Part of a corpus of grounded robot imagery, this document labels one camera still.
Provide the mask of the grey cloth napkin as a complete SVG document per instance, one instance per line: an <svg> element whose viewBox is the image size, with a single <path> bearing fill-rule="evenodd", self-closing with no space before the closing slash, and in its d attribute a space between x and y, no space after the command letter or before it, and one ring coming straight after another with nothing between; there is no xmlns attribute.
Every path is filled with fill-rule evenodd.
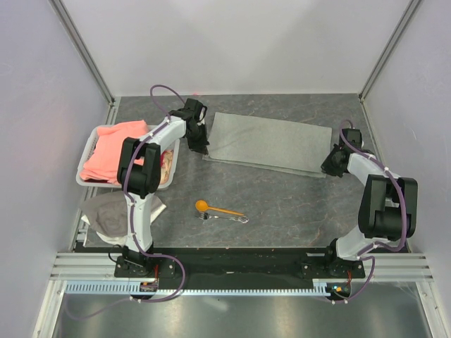
<svg viewBox="0 0 451 338"><path fill-rule="evenodd" d="M204 160L322 178L332 132L330 127L217 112Z"/></svg>

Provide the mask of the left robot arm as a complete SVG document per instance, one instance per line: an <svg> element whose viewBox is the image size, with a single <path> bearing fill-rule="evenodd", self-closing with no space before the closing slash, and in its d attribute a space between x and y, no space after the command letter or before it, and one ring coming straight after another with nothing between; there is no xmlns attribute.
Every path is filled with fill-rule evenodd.
<svg viewBox="0 0 451 338"><path fill-rule="evenodd" d="M163 121L142 137L123 141L117 180L121 184L128 212L128 235L122 250L124 261L140 277L154 271L151 257L151 204L161 181L161 155L175 141L185 138L191 151L208 154L207 107L196 99L172 110Z"/></svg>

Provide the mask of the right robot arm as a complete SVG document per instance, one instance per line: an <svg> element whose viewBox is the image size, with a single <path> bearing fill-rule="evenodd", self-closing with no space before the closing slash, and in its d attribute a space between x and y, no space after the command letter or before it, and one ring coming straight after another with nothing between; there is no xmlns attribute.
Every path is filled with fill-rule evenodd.
<svg viewBox="0 0 451 338"><path fill-rule="evenodd" d="M322 266L331 277L341 276L348 267L356 269L374 249L401 251L416 230L418 182L392 173L362 145L358 129L341 129L339 143L321 165L327 175L348 173L364 186L357 225L327 246Z"/></svg>

